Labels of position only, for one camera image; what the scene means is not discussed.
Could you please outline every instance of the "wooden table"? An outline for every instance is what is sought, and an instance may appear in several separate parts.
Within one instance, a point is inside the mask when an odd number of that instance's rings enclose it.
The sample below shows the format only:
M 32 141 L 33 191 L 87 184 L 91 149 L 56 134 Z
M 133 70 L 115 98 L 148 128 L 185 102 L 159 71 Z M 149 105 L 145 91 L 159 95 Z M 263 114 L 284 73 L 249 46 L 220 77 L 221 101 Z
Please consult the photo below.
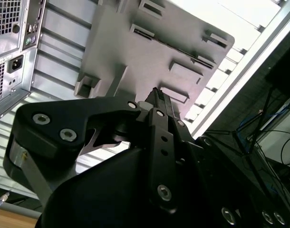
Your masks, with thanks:
M 0 228 L 34 228 L 37 220 L 0 209 Z

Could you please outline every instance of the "usb port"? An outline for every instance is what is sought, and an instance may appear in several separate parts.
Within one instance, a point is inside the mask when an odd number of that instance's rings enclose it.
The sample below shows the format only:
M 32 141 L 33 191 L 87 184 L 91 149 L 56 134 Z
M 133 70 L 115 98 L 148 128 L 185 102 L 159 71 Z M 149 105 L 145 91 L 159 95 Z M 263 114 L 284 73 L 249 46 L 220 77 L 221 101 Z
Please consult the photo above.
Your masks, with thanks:
M 36 28 L 36 24 L 33 25 L 33 29 L 32 32 L 36 32 L 37 28 Z
M 39 24 L 38 23 L 36 23 L 36 25 L 35 25 L 35 32 L 37 32 L 39 30 Z
M 28 25 L 27 26 L 27 33 L 31 33 L 32 32 L 32 25 Z
M 39 14 L 37 15 L 37 20 L 41 18 L 41 11 L 42 11 L 42 8 L 39 8 Z

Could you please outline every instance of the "bolt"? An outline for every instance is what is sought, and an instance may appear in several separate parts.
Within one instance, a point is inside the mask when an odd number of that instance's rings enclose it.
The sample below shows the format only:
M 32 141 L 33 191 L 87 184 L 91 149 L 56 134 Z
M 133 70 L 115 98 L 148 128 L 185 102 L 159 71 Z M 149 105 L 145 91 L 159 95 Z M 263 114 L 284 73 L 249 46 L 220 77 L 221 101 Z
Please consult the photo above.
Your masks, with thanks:
M 77 134 L 75 131 L 71 129 L 63 129 L 60 131 L 59 136 L 62 140 L 73 142 L 77 138 Z
M 164 201 L 170 201 L 172 198 L 172 193 L 168 187 L 163 184 L 158 186 L 158 194 Z
M 162 113 L 161 111 L 157 110 L 156 113 L 158 113 L 159 116 L 164 116 L 164 113 Z
M 128 102 L 128 105 L 129 105 L 129 107 L 131 107 L 131 108 L 136 108 L 136 105 L 135 105 L 135 103 L 132 103 L 132 102 Z
M 284 219 L 280 216 L 280 214 L 278 214 L 277 212 L 274 212 L 274 216 L 277 219 L 277 221 L 280 222 L 282 225 L 286 224 Z
M 222 208 L 221 213 L 229 224 L 231 224 L 232 226 L 236 224 L 234 215 L 227 208 Z
M 264 217 L 264 219 L 265 219 L 268 223 L 270 223 L 271 225 L 273 224 L 273 219 L 271 218 L 271 216 L 270 216 L 267 212 L 263 211 L 263 212 L 262 212 L 262 216 Z
M 25 161 L 28 158 L 27 152 L 22 153 L 22 159 Z
M 39 125 L 46 125 L 50 123 L 50 118 L 45 114 L 36 114 L 33 116 L 33 121 Z
M 183 123 L 183 121 L 178 120 L 177 122 L 178 122 L 178 124 L 179 124 L 181 127 L 184 127 L 185 124 Z

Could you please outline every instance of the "black robotic arm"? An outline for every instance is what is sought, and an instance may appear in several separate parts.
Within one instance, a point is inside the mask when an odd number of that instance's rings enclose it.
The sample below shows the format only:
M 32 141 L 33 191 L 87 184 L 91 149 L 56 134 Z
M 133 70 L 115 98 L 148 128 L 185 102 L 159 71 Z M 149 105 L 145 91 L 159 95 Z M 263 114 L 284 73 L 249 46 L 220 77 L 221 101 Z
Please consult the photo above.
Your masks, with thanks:
M 79 155 L 122 141 L 129 149 L 76 174 Z M 22 106 L 4 168 L 45 207 L 38 228 L 290 227 L 289 214 L 211 139 L 192 138 L 156 88 L 138 104 L 104 97 Z

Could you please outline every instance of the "screw hole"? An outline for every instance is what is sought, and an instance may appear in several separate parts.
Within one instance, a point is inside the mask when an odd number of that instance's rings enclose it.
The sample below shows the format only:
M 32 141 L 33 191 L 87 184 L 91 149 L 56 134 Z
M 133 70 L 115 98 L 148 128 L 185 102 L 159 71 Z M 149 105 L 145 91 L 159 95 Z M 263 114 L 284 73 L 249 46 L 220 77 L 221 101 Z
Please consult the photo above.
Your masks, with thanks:
M 166 189 L 162 188 L 161 192 L 163 193 L 164 196 L 168 196 L 168 191 Z
M 162 153 L 164 156 L 167 156 L 167 155 L 168 155 L 168 152 L 165 151 L 165 150 L 161 150 L 161 153 Z
M 66 137 L 69 137 L 69 138 L 71 138 L 73 136 L 73 134 L 71 132 L 65 132 L 64 135 Z
M 40 122 L 45 122 L 47 119 L 45 117 L 43 117 L 43 116 L 39 116 L 37 118 L 37 120 L 40 121 Z
M 164 142 L 167 142 L 168 139 L 166 139 L 166 137 L 162 136 L 161 139 L 164 141 Z

